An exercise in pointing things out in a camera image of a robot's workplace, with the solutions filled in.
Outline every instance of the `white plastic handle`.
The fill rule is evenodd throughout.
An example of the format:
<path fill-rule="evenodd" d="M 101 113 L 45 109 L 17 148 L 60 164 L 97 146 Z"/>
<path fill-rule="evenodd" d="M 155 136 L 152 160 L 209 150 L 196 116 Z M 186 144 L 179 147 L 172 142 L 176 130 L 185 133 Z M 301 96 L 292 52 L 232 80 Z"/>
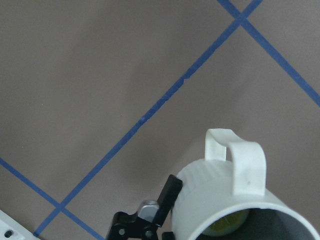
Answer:
<path fill-rule="evenodd" d="M 233 195 L 265 195 L 266 157 L 262 147 L 238 137 L 230 129 L 209 129 L 205 136 L 205 159 L 225 161 L 229 148 L 233 162 Z"/>

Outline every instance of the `metal screw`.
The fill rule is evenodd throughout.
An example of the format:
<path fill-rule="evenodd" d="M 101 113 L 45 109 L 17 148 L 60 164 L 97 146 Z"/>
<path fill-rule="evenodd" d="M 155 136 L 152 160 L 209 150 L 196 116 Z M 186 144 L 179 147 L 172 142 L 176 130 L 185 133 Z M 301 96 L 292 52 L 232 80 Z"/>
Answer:
<path fill-rule="evenodd" d="M 152 231 L 148 230 L 148 231 L 145 232 L 144 235 L 145 235 L 148 239 L 150 239 L 150 238 L 154 235 L 154 233 L 153 233 Z"/>
<path fill-rule="evenodd" d="M 126 230 L 124 228 L 119 229 L 119 235 L 123 236 L 126 233 Z"/>
<path fill-rule="evenodd" d="M 13 231 L 8 230 L 8 231 L 5 232 L 4 236 L 8 239 L 8 238 L 10 238 L 13 234 L 14 234 Z"/>

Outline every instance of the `cylinder opening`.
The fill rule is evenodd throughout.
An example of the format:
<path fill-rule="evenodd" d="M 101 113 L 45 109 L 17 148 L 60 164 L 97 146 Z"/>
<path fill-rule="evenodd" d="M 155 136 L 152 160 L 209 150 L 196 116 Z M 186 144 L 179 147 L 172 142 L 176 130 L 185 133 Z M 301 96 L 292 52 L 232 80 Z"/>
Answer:
<path fill-rule="evenodd" d="M 252 208 L 228 214 L 197 237 L 197 240 L 314 240 L 294 217 L 273 209 Z"/>

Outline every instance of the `black clamp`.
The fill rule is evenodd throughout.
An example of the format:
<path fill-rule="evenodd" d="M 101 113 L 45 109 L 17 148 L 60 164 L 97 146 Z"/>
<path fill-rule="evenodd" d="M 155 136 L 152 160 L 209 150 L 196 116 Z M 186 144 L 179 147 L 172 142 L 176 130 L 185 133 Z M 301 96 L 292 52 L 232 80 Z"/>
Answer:
<path fill-rule="evenodd" d="M 106 240 L 158 240 L 157 229 L 164 224 L 182 189 L 183 182 L 174 175 L 167 179 L 157 201 L 143 201 L 132 215 L 119 211 L 113 216 Z M 162 240 L 174 240 L 173 232 L 164 232 Z"/>

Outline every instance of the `ribbed white surface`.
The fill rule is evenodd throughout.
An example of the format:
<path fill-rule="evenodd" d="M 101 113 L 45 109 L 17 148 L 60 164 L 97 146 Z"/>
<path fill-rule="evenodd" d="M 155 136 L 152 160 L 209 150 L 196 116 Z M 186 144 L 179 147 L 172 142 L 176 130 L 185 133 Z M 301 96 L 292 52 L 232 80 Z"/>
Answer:
<path fill-rule="evenodd" d="M 212 184 L 219 184 L 222 180 L 224 182 L 228 181 L 226 176 L 231 176 L 231 174 L 232 162 L 230 161 L 207 161 L 205 159 L 193 161 L 184 167 L 177 175 L 177 177 L 183 181 L 183 188 L 176 200 L 176 204 L 181 204 L 193 189 L 209 181 L 211 181 Z"/>

